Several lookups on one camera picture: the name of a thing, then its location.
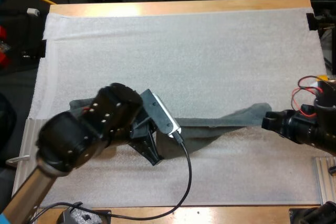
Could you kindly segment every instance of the gray cloth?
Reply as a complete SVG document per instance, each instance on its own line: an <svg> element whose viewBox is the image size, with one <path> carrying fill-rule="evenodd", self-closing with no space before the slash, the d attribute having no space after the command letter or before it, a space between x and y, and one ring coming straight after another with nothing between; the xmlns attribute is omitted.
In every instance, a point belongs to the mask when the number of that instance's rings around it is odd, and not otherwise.
<svg viewBox="0 0 336 224"><path fill-rule="evenodd" d="M92 100L91 98L71 101L70 112L74 116L79 116L82 108L89 106ZM176 118L176 121L181 127L181 135L189 153L193 153L206 147L225 133L246 126L261 125L265 113L271 110L272 108L268 103L257 103L221 118ZM165 159L184 155L177 142L160 131L156 132L156 148Z"/></svg>

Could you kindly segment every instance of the white towel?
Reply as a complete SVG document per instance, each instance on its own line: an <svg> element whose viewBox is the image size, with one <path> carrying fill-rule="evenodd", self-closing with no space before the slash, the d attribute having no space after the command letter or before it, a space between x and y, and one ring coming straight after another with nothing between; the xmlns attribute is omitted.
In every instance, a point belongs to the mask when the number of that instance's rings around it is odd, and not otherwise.
<svg viewBox="0 0 336 224"><path fill-rule="evenodd" d="M176 117L217 118L267 102L290 108L297 80L326 69L310 8L125 18L49 14L30 117L45 119L69 101L112 82L157 93ZM305 94L309 102L312 97ZM245 128L192 155L186 205L317 204L312 157L324 152ZM187 183L184 158L156 167L131 147L106 150L60 178L44 205L81 200L96 207L176 204Z"/></svg>

